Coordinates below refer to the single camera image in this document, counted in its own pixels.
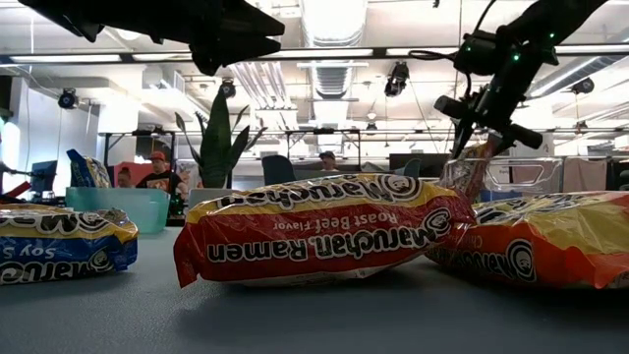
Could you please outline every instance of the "table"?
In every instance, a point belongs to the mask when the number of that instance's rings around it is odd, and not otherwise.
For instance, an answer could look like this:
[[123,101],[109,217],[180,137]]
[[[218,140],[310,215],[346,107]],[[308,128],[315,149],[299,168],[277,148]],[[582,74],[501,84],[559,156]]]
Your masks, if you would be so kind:
[[0,353],[626,353],[626,291],[468,282],[426,259],[336,286],[180,289],[178,229],[124,273],[0,288]]

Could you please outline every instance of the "black t-shirt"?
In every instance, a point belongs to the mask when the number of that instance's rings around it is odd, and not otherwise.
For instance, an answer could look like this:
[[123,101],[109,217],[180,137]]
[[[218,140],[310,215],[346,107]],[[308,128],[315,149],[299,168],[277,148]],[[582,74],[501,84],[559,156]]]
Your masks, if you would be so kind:
[[155,188],[172,194],[182,182],[178,174],[165,171],[160,174],[151,173],[144,177],[137,188]]

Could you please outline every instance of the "white wall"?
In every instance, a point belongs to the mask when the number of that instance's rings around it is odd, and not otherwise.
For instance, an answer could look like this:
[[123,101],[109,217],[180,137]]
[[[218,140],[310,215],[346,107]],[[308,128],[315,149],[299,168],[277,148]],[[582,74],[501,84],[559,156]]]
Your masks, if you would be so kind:
[[[70,186],[70,159],[66,154],[74,148],[80,154],[96,157],[98,117],[88,116],[81,109],[62,110],[57,100],[28,87],[23,79],[15,79],[12,87],[11,122],[20,130],[19,149],[8,152],[10,166],[30,171],[35,162],[58,160],[54,193],[65,196]],[[5,176],[4,189],[9,191],[26,180],[23,176]]]

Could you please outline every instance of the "red ramen package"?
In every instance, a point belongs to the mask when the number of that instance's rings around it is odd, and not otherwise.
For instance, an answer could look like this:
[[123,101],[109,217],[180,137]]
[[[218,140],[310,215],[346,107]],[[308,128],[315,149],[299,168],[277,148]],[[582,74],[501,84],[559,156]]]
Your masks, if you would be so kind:
[[475,210],[478,224],[445,237],[431,260],[516,284],[629,286],[629,193],[525,197]]
[[267,186],[201,203],[174,247],[182,287],[203,279],[282,286],[364,278],[474,222],[457,192],[358,174]]

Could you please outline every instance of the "potted plant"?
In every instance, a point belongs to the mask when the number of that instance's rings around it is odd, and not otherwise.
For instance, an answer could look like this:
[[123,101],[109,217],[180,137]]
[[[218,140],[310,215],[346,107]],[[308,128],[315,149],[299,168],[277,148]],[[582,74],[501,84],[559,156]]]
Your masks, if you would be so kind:
[[[249,106],[240,111],[234,128],[240,123],[243,114],[245,114],[248,108]],[[188,138],[184,120],[179,114],[175,113],[177,127],[186,135],[186,141],[190,146],[193,159],[199,167],[199,174],[203,184],[202,190],[191,190],[190,206],[199,200],[211,200],[231,193],[231,190],[227,189],[231,187],[227,186],[227,182],[231,176],[232,169],[238,163],[241,154],[252,148],[266,130],[266,128],[261,128],[254,137],[250,138],[250,127],[247,126],[232,142],[234,128],[231,127],[229,122],[227,98],[222,89],[218,91],[212,103],[209,119],[205,119],[199,112],[195,113],[195,115],[199,121],[202,135],[199,151],[193,147]]]

